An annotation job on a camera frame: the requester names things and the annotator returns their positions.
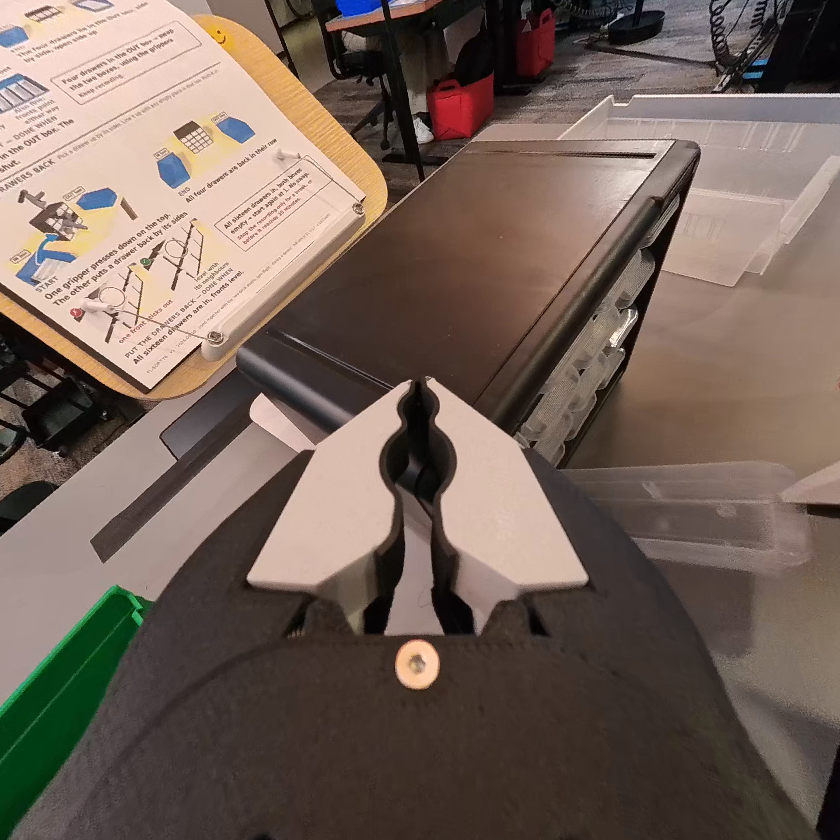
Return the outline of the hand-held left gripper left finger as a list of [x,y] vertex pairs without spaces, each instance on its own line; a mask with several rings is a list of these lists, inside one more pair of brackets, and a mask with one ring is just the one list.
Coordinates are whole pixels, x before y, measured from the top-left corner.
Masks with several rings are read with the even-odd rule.
[[308,453],[247,574],[251,587],[330,602],[354,633],[385,634],[422,537],[422,509],[399,486],[417,389],[416,380],[399,384]]

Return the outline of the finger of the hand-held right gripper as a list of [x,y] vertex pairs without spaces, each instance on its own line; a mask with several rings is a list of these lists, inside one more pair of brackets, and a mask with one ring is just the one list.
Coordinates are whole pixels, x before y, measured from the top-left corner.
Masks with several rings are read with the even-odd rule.
[[780,493],[780,498],[796,505],[839,507],[839,461],[797,480]]

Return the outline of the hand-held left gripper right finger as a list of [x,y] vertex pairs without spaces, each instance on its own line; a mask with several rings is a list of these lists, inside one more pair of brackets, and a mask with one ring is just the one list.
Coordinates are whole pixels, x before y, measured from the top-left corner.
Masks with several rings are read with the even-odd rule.
[[432,604],[446,635],[479,634],[492,610],[590,577],[524,450],[432,377],[418,394],[432,499]]

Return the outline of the clear plastic drawer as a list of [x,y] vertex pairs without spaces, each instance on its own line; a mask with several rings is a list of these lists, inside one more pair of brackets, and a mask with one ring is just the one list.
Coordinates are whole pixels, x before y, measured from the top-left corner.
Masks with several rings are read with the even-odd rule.
[[754,575],[812,558],[803,506],[783,500],[795,473],[766,461],[566,469],[649,559]]

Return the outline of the row of clear cabinet drawers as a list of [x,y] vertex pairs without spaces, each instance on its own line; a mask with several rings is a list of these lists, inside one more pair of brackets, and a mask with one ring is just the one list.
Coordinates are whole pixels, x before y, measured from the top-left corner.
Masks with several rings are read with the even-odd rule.
[[667,205],[541,386],[534,407],[514,435],[521,448],[559,466],[567,446],[580,435],[627,357],[627,337],[639,320],[636,299],[656,271],[654,243],[681,202],[676,196]]

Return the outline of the black drawer cabinet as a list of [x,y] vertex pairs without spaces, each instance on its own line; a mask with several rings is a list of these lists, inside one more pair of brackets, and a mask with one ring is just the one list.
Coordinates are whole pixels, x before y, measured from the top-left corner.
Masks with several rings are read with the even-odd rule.
[[700,162],[685,140],[471,142],[238,350],[268,398],[326,434],[431,376],[514,438],[667,205],[682,202],[636,299],[634,350]]

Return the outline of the clear plastic bin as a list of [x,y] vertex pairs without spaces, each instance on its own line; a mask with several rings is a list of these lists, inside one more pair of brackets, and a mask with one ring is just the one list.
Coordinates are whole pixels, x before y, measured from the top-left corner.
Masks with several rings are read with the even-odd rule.
[[610,96],[560,140],[685,140],[700,162],[667,272],[734,287],[764,273],[839,173],[836,93]]

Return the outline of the green plastic bin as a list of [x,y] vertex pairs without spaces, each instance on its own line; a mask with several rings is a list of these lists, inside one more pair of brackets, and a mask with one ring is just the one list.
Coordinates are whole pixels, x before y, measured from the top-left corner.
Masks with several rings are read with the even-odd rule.
[[112,586],[4,702],[1,806],[6,833],[77,746],[152,605]]

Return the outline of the black rolling cart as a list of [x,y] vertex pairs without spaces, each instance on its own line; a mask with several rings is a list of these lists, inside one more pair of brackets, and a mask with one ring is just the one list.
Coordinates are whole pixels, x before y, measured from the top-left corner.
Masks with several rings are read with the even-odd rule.
[[22,380],[42,392],[20,409],[28,436],[37,448],[55,457],[67,457],[81,436],[100,421],[110,419],[99,393],[74,375],[60,377],[55,385],[43,383],[31,374],[25,374]]

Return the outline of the red fabric bag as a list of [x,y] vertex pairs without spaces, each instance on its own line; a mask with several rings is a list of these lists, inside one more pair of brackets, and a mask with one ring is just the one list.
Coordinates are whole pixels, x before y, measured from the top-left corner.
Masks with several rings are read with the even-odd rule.
[[551,68],[555,54],[555,18],[550,7],[529,13],[517,24],[516,72],[528,80],[540,78]]
[[440,81],[427,92],[427,107],[436,141],[469,140],[494,112],[493,72],[461,86],[455,78]]

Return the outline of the black office chair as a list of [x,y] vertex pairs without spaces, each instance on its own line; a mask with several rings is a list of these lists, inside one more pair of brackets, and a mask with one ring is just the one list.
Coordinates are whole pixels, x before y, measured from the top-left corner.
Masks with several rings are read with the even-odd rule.
[[385,84],[385,63],[382,52],[369,49],[347,50],[343,45],[340,34],[327,30],[328,18],[319,14],[316,19],[318,20],[325,55],[333,78],[338,81],[352,79],[357,82],[364,81],[370,87],[378,82],[381,90],[381,96],[376,105],[364,115],[361,121],[353,126],[350,131],[351,137],[355,139],[357,133],[365,126],[374,127],[381,121],[381,148],[387,151],[391,147],[388,136],[389,126],[394,121],[395,116],[392,97]]

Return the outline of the black stanchion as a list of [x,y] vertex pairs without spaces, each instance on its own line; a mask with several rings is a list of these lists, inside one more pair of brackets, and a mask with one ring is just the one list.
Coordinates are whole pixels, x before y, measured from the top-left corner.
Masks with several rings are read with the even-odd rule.
[[653,37],[665,22],[665,12],[660,9],[644,8],[644,1],[636,1],[629,14],[617,16],[607,25],[609,35]]

